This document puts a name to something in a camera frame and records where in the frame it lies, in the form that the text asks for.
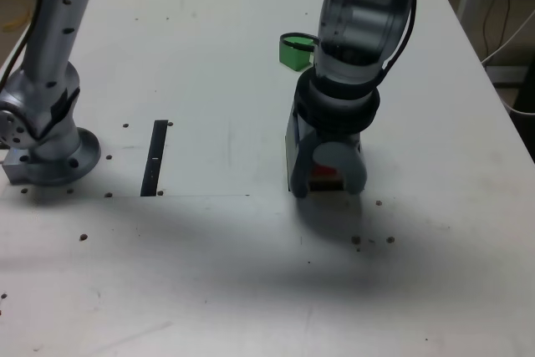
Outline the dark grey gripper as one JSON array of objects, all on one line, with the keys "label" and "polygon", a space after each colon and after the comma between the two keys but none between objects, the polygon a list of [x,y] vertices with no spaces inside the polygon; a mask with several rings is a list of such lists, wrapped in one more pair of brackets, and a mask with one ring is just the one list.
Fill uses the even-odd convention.
[{"label": "dark grey gripper", "polygon": [[288,189],[296,198],[307,196],[315,161],[335,169],[343,179],[346,192],[360,194],[368,175],[358,150],[361,150],[360,133],[348,135],[315,130],[292,110],[286,131]]}]

